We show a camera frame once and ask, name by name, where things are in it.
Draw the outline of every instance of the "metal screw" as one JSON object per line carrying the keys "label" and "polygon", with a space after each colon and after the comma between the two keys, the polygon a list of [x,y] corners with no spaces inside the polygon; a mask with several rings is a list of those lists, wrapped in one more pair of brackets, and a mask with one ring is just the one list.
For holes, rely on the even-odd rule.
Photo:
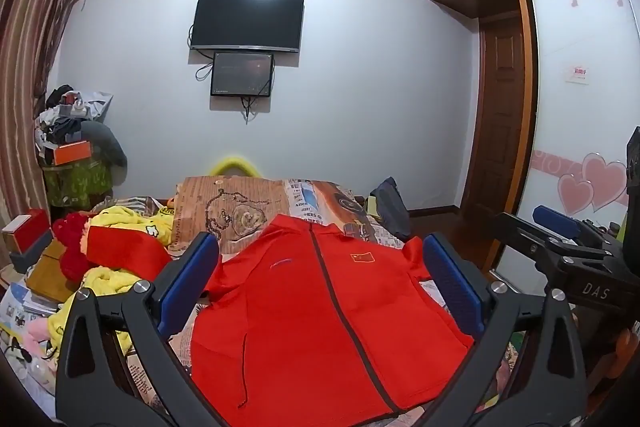
{"label": "metal screw", "polygon": [[564,295],[564,292],[562,290],[559,290],[558,288],[553,288],[551,290],[551,296],[556,301],[564,301],[564,299],[566,298],[566,296]]}
{"label": "metal screw", "polygon": [[494,293],[506,293],[508,289],[508,286],[502,281],[494,281],[491,283],[491,290],[494,291]]}
{"label": "metal screw", "polygon": [[151,287],[151,283],[149,281],[145,281],[144,279],[137,281],[133,285],[133,291],[135,293],[144,293]]}
{"label": "metal screw", "polygon": [[76,297],[78,298],[79,301],[84,301],[89,295],[90,295],[89,288],[80,288],[76,292]]}

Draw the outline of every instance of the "sliding wardrobe door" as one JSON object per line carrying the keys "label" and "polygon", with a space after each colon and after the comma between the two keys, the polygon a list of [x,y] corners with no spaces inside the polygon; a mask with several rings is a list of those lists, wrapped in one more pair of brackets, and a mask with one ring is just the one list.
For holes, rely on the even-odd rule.
{"label": "sliding wardrobe door", "polygon": [[[538,110],[518,217],[540,204],[608,227],[626,213],[626,143],[640,124],[640,39],[629,0],[531,0]],[[532,260],[506,248],[498,275],[543,293]]]}

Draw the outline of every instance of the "red box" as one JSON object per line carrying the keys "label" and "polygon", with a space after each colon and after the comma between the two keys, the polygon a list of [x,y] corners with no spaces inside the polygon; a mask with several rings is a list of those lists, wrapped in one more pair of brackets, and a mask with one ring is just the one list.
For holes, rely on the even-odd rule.
{"label": "red box", "polygon": [[91,158],[91,144],[86,140],[61,145],[57,149],[53,149],[53,163],[55,165],[62,165],[63,163],[74,162],[84,158]]}
{"label": "red box", "polygon": [[47,213],[41,208],[30,208],[2,229],[2,238],[9,251],[25,253],[49,228]]}

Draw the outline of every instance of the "black screen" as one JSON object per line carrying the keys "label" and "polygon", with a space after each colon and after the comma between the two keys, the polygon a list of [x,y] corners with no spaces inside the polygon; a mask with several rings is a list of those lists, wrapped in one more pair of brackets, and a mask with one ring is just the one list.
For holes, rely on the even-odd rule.
{"label": "black screen", "polygon": [[211,73],[211,94],[226,96],[270,96],[273,55],[260,53],[216,53]]}
{"label": "black screen", "polygon": [[300,50],[305,0],[198,0],[192,48]]}

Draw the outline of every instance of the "striped curtain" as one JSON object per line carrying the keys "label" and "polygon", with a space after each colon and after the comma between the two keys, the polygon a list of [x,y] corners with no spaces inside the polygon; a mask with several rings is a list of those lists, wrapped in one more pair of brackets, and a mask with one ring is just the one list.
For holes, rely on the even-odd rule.
{"label": "striped curtain", "polygon": [[[0,228],[49,211],[33,141],[47,78],[74,0],[0,0]],[[9,263],[0,240],[0,266]]]}

